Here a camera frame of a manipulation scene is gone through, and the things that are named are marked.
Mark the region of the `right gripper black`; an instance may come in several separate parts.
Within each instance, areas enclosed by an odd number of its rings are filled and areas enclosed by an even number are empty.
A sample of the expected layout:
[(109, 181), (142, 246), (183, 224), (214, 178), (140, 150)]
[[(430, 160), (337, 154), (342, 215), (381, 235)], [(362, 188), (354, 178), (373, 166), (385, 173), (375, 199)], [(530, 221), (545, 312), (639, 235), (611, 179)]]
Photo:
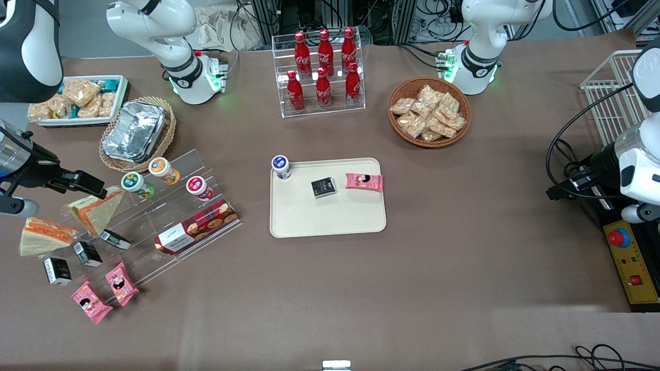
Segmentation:
[(68, 190), (84, 192), (105, 199), (105, 183), (84, 171), (64, 172), (59, 158), (42, 146), (33, 146), (32, 153), (17, 172), (18, 185), (24, 188), (49, 188), (59, 193)]

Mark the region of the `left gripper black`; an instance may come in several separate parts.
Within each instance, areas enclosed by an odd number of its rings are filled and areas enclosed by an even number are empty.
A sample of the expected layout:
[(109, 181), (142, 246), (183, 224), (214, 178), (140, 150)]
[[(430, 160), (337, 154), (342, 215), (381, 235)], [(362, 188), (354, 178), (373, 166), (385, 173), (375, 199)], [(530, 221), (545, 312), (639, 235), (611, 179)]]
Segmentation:
[(565, 180), (546, 190), (550, 200), (577, 199), (587, 188), (620, 189), (619, 160), (615, 146), (604, 146), (585, 158), (585, 166), (573, 167)]

